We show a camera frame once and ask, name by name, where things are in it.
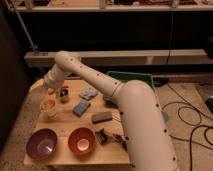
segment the green container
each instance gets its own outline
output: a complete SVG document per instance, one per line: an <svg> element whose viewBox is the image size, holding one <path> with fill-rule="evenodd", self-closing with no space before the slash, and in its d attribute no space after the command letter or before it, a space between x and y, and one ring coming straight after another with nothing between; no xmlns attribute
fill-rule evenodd
<svg viewBox="0 0 213 171"><path fill-rule="evenodd" d="M118 79L124 83L129 80L141 80L141 81L146 82L150 87L152 87L154 89L154 81L153 81L152 74L108 71L107 75L109 75L115 79ZM105 100L106 105L108 105L108 106L115 105L109 97L103 96L103 99Z"/></svg>

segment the wooden tabletop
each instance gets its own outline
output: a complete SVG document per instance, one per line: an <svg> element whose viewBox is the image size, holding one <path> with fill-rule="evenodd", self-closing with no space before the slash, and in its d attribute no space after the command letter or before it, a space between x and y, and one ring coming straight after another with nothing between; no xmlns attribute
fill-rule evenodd
<svg viewBox="0 0 213 171"><path fill-rule="evenodd" d="M72 113L72 109L76 106L81 98L79 92L91 87L85 81L72 80L66 81L69 84L69 102L62 104L57 101L57 108L59 112L53 119L48 119L44 115L40 114L37 125L34 131L42 128L50 128L54 130L58 136L58 143L54 154L43 161L34 161L28 155L25 156L24 164L45 164L45 165L82 165L82 164L129 164L129 158L127 152L118 143L108 143L104 146L100 145L96 139L96 148L91 155L87 157L78 158L74 156L67 145L68 137L72 131L79 127L87 127L94 131L99 131L105 128L112 133L118 133L123 135L123 129L120 122L117 120L107 121L99 124L92 124L91 115L97 112L111 111L113 116L119 117L118 110L116 108L108 108L105 106L102 94L93 98L91 106L83 114L82 117L77 117ZM47 95L45 99L55 98L55 94Z"/></svg>

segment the red bowl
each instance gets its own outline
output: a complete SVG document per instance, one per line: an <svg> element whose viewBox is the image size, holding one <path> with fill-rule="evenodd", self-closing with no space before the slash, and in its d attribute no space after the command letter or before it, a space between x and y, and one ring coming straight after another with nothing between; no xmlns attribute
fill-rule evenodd
<svg viewBox="0 0 213 171"><path fill-rule="evenodd" d="M34 160L43 160L55 151L56 143L57 135L53 130L40 129L29 138L26 152Z"/></svg>
<svg viewBox="0 0 213 171"><path fill-rule="evenodd" d="M89 154L95 149L95 145L93 132L84 127L74 130L68 139L68 146L76 156Z"/></svg>

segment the concrete floor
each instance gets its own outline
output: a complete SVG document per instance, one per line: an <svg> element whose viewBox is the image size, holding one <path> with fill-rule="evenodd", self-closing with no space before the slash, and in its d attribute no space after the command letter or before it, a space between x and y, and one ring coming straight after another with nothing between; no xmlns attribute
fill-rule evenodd
<svg viewBox="0 0 213 171"><path fill-rule="evenodd" d="M185 95L188 99L190 99L193 104L197 105L199 108L202 108L204 112L208 112L206 109L201 97L194 88L193 84L173 84L179 92L182 93L182 95ZM171 90L168 89L167 86L163 86L159 89L157 89L156 93L158 94L158 97L160 99L161 105L164 105L171 100L180 100L178 97L171 92ZM46 166L26 166L23 164L24 156L25 156L25 145L26 142L32 133L36 120L38 118L39 113L39 104L42 98L45 96L44 92L41 92L40 88L37 88L33 90L31 93L29 93L23 103L23 106L20 110L20 113L17 117L17 120L14 124L14 127L10 133L10 136L6 142L6 145L1 153L0 156L0 170L1 171L48 171L50 168ZM168 111L172 116L172 113L174 113L174 108L171 108L171 110L168 109ZM188 133L191 130L190 127L186 126L186 130L181 131L185 129L185 125L180 123L178 121L178 126L180 127L180 130L177 128L178 126L175 125L175 122L178 121L178 118L171 118L168 123L168 130L172 133L176 133L175 135L179 135L182 137L188 137ZM179 164L181 171L188 171L188 143L183 142L177 142L173 141L175 149L177 150L177 156L179 158ZM197 157L202 158L202 154L206 154L204 156L205 161L202 162L201 159L199 159L199 164L195 161L195 170L196 171L211 171L213 170L213 164L211 161L211 156L213 155L213 152L205 151L202 153L199 153L200 155L197 155ZM57 166L57 171L131 171L130 166L83 166L83 167L77 167L77 166Z"/></svg>

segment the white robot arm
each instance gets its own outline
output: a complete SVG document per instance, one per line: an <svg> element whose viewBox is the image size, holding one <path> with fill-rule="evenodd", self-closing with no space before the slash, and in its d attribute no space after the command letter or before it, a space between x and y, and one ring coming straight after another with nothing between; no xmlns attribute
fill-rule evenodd
<svg viewBox="0 0 213 171"><path fill-rule="evenodd" d="M80 62L77 53L60 51L45 75L46 86L57 89L75 73L118 105L132 169L177 171L177 157L153 90L142 81L122 83Z"/></svg>

